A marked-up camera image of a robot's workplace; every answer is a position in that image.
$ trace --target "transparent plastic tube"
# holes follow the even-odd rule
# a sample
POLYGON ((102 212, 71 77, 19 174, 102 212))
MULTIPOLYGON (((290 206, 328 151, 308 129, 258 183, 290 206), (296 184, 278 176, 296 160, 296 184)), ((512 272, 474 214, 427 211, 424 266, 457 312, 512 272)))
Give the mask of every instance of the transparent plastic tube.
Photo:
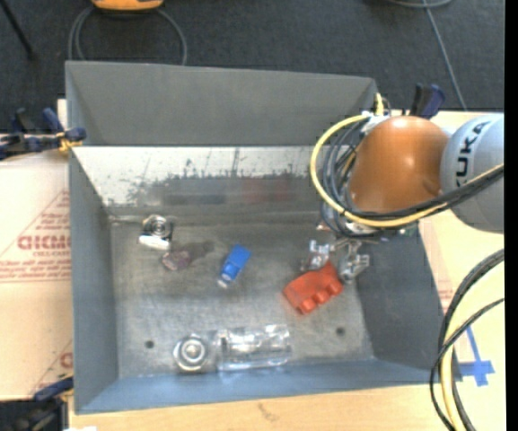
POLYGON ((285 364, 292 355, 285 324, 237 327, 192 333, 173 350, 182 372, 236 371, 285 364))

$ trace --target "orange object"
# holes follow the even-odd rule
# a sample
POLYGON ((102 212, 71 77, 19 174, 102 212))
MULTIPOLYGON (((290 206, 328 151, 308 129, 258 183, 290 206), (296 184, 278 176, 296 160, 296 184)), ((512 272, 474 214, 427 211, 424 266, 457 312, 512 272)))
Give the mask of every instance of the orange object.
POLYGON ((329 261, 321 269, 307 271, 283 289, 286 300, 302 314, 313 311, 342 292, 337 269, 329 261))
POLYGON ((440 163, 448 136, 428 119, 392 117, 356 149, 349 189, 355 206, 387 213, 440 194, 440 163))

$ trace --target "clamp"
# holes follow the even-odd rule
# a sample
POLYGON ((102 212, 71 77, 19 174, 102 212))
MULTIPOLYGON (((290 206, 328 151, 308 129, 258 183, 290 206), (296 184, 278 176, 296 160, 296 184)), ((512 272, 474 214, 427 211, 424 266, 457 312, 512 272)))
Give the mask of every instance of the clamp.
POLYGON ((57 429, 65 429, 68 414, 64 395, 73 387, 73 376, 70 376, 37 391, 33 401, 41 403, 41 406, 17 418, 4 431, 43 431, 54 420, 58 421, 57 429))
POLYGON ((45 150, 57 149, 66 153, 71 147, 81 145, 87 137, 84 128, 65 130, 55 111, 51 108, 43 110, 45 127, 35 126, 27 117, 25 109, 15 112, 12 118, 12 132, 0 137, 0 161, 12 156, 35 154, 45 150), (28 128, 36 128, 38 132, 28 133, 28 128))

